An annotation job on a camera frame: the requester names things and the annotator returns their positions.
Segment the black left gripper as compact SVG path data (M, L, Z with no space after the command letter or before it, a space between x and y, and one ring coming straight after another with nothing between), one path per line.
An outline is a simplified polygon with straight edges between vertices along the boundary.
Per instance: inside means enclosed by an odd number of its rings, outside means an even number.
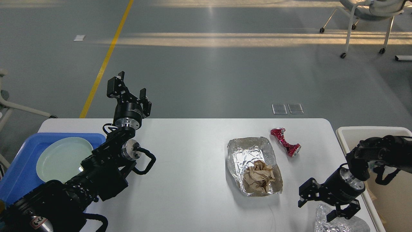
M138 130L142 120L150 116L152 102L147 98L146 88L140 90L137 101L131 102L132 94L124 80L125 72L119 72L107 82L107 97L117 100L113 124L118 128L131 127Z

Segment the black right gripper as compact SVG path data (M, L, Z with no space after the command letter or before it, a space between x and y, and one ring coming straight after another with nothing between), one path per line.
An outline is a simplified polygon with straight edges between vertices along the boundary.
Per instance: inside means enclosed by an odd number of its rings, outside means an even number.
M301 208L308 201L322 201L335 206L326 216L326 221L332 222L335 218L351 219L361 209L356 198L366 190L363 181L355 178L349 169L339 167L323 184L319 184L315 178L309 178L299 186L298 207Z

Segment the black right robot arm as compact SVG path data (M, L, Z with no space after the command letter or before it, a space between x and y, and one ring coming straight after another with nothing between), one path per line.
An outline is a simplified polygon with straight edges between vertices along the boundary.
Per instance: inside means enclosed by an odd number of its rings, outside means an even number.
M308 201L322 201L335 209L327 214L327 222L335 218L351 219L360 209L357 199L370 178L369 163L373 162L375 182L388 185L400 171L411 173L412 142L410 136L387 135L359 141L359 144L346 154L346 165L341 164L324 183L319 184L309 178L299 187L298 207Z

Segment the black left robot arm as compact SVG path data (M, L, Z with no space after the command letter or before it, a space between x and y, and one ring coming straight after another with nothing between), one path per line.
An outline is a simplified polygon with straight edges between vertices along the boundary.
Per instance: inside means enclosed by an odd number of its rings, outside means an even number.
M78 175L65 183L47 181L7 207L1 213L2 232L79 232L88 220L102 223L98 232L107 230L107 218L86 213L86 208L116 197L128 187L131 172L145 175L156 162L134 139L152 103L145 88L139 97L130 93L124 78L125 72L119 72L107 84L107 97L116 99L117 106L106 141L81 162Z

